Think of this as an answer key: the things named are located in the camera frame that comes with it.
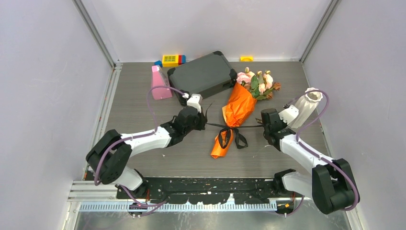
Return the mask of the black ribbon gold lettering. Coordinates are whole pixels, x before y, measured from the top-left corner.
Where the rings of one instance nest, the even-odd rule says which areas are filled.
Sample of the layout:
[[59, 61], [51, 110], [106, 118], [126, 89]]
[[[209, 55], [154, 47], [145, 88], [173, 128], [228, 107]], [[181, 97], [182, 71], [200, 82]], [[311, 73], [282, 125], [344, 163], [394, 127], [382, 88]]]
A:
[[225, 105], [222, 107], [222, 114], [223, 119], [225, 120], [225, 124], [216, 124], [216, 123], [209, 123], [208, 122], [208, 115], [207, 112], [211, 105], [206, 109], [204, 115], [206, 117], [207, 125], [214, 126], [220, 128], [218, 135], [214, 138], [214, 146], [211, 151], [211, 156], [213, 158], [220, 158], [224, 157], [229, 150], [230, 144], [234, 141], [237, 149], [244, 149], [248, 147], [247, 139], [240, 133], [240, 129], [242, 128], [257, 128], [262, 127], [262, 125], [254, 125], [254, 126], [241, 126], [240, 123], [234, 123], [233, 125], [229, 125], [227, 123], [227, 111], [229, 110], [229, 106]]

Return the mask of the orange flower bouquet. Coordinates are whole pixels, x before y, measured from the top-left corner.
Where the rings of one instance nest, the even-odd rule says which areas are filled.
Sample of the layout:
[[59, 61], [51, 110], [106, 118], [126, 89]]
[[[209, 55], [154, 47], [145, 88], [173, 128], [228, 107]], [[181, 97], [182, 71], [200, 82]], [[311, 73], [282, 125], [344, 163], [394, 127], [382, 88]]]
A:
[[229, 106], [227, 123], [243, 125], [254, 112], [257, 101], [271, 100], [273, 92], [280, 89], [281, 84], [274, 81], [270, 70], [255, 73], [246, 67], [245, 71], [237, 74], [236, 84], [226, 104]]

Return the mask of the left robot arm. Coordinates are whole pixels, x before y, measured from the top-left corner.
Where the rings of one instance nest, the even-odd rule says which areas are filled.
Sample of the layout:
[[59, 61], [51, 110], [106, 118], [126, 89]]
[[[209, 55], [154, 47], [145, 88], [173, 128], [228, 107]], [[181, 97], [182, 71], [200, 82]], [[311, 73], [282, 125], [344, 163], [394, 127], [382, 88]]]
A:
[[142, 198], [147, 192], [144, 178], [135, 169], [127, 166], [128, 160], [153, 149], [174, 146], [193, 130], [204, 130], [206, 115], [192, 106], [184, 107], [169, 122], [156, 130], [119, 134], [115, 129], [107, 131], [89, 151], [86, 161], [93, 171], [96, 183], [124, 186], [135, 198]]

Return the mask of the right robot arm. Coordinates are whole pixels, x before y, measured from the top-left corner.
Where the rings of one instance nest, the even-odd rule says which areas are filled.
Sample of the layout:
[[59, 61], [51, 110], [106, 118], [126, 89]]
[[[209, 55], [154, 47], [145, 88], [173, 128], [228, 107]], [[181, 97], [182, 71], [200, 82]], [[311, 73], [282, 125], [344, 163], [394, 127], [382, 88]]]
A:
[[291, 105], [281, 112], [268, 108], [260, 114], [267, 142], [295, 159], [310, 173], [306, 176], [293, 169], [276, 173], [273, 179], [275, 194], [282, 197], [290, 192], [304, 195], [311, 198], [323, 214], [357, 206], [360, 194], [349, 162], [320, 153], [288, 128], [299, 114], [296, 107]]

